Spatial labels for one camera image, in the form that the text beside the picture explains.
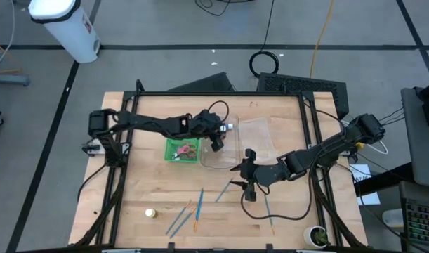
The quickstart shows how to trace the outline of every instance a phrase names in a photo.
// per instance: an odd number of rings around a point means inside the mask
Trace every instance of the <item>green container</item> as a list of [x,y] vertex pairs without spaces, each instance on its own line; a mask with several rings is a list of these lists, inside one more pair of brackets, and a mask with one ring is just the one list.
[[[189,145],[190,152],[181,154],[174,158],[177,150],[184,145]],[[198,162],[200,159],[200,140],[196,138],[185,140],[173,140],[168,138],[166,141],[166,151],[164,152],[164,160],[167,162]]]

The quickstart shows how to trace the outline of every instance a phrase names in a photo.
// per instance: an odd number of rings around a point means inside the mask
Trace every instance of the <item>wooden tabletop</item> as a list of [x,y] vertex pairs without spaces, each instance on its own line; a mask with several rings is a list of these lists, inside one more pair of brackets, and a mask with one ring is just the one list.
[[[106,93],[102,108],[120,110],[122,95],[119,92]],[[138,114],[175,117],[190,112],[196,115],[218,99],[227,102],[230,113],[238,115],[240,121],[266,118],[278,155],[305,148],[300,108],[298,99],[294,97],[143,96],[139,100]],[[317,109],[336,115],[330,93],[315,93],[315,102]],[[309,109],[307,115],[314,141]],[[320,113],[318,117],[324,139],[340,131],[334,119]],[[275,249],[306,248],[303,242],[304,229],[318,225],[314,201],[310,213],[301,221],[274,218],[273,235],[268,219],[254,220],[242,211],[239,203],[242,190],[239,186],[230,185],[220,201],[215,203],[231,178],[241,181],[239,172],[211,169],[199,163],[166,162],[165,145],[166,139],[160,134],[134,131],[116,247],[167,248],[169,242],[175,242],[177,248],[264,249],[267,243],[272,243]],[[89,158],[85,177],[91,175],[103,162],[103,156]],[[339,163],[348,167],[344,158],[340,158]],[[70,243],[80,239],[100,213],[107,172],[108,169],[105,169],[83,189]],[[336,166],[331,169],[330,177],[339,216],[357,239],[366,244],[350,172]],[[193,231],[193,215],[178,234],[169,239],[169,236],[165,236],[167,228],[188,200],[197,203],[201,188],[204,188],[204,199],[197,232]],[[268,195],[270,211],[272,214],[300,216],[307,208],[308,194],[307,176],[292,182],[275,183],[271,185]],[[245,207],[255,216],[267,215],[264,197],[259,190],[257,201],[245,202]],[[156,209],[158,216],[154,219],[146,217],[145,210],[148,208]],[[331,220],[326,212],[325,217],[329,236],[334,240]],[[111,222],[110,216],[107,219],[105,242]]]

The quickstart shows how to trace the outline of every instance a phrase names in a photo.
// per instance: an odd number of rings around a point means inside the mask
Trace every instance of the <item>white container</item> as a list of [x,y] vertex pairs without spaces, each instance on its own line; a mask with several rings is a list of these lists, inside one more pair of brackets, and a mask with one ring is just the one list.
[[313,226],[313,227],[306,228],[305,231],[303,232],[303,239],[305,240],[305,243],[307,245],[314,247],[316,249],[323,249],[326,247],[326,245],[320,247],[319,245],[316,245],[311,239],[311,231],[313,231],[316,228],[320,228],[322,230],[325,230],[325,228],[322,228],[321,226]]
[[81,0],[32,0],[29,12],[33,22],[43,24],[78,63],[97,59],[100,41]]

